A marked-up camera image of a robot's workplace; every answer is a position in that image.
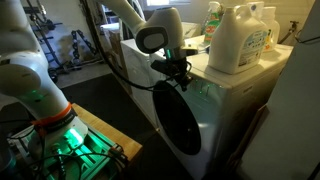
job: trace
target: wooden table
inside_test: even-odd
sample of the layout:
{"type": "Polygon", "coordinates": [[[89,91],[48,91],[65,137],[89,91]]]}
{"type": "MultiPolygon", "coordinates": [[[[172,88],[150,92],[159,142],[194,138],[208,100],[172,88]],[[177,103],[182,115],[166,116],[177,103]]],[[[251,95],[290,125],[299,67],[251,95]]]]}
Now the wooden table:
{"type": "Polygon", "coordinates": [[[79,118],[91,127],[102,133],[111,141],[122,146],[124,154],[128,157],[129,164],[131,164],[137,155],[142,150],[142,145],[126,136],[122,132],[118,131],[114,127],[110,126],[106,122],[102,121],[95,115],[91,114],[87,110],[83,109],[77,104],[72,104],[73,109],[77,112],[79,118]]]}

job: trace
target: white detergent jug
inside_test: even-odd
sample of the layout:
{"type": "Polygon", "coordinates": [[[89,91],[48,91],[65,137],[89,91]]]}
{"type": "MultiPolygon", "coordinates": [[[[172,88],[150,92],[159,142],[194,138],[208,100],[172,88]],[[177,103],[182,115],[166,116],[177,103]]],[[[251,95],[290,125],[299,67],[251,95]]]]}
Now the white detergent jug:
{"type": "Polygon", "coordinates": [[[248,6],[227,7],[212,35],[208,65],[228,74],[245,71],[258,64],[266,36],[266,25],[248,6]]]}

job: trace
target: washing machine door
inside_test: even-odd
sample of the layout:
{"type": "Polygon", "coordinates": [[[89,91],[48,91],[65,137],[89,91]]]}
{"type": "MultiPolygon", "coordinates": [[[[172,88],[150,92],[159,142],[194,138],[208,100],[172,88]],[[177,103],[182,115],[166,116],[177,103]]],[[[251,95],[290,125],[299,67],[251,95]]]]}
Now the washing machine door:
{"type": "Polygon", "coordinates": [[[201,148],[199,127],[180,93],[169,83],[159,81],[154,87],[153,102],[171,142],[185,154],[197,154],[201,148]]]}

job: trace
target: window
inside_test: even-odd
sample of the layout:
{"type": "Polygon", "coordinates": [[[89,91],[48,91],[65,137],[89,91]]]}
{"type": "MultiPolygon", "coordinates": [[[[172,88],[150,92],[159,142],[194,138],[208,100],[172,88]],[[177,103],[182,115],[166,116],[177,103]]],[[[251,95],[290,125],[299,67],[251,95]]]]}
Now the window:
{"type": "Polygon", "coordinates": [[[190,4],[191,0],[146,0],[147,6],[183,5],[190,4]]]}

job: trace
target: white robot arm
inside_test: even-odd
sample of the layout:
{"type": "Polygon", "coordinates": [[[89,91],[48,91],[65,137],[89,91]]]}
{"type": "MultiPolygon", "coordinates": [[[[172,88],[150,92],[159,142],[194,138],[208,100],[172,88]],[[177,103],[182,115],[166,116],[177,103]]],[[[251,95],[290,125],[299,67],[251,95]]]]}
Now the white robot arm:
{"type": "MultiPolygon", "coordinates": [[[[96,1],[122,19],[142,52],[150,54],[164,48],[167,61],[156,62],[153,68],[169,76],[174,75],[181,87],[186,87],[191,81],[186,76],[188,51],[184,49],[182,25],[175,8],[156,10],[145,22],[126,0],[96,1]]],[[[45,137],[46,153],[56,144],[59,144],[62,153],[70,151],[70,146],[80,146],[88,128],[50,79],[47,59],[31,30],[20,0],[0,1],[0,14],[0,93],[17,98],[36,118],[33,124],[38,128],[38,134],[45,137]],[[66,134],[71,129],[77,133],[78,141],[66,141],[66,134]]],[[[35,159],[40,158],[42,151],[38,134],[34,133],[28,144],[29,152],[35,159]]]]}

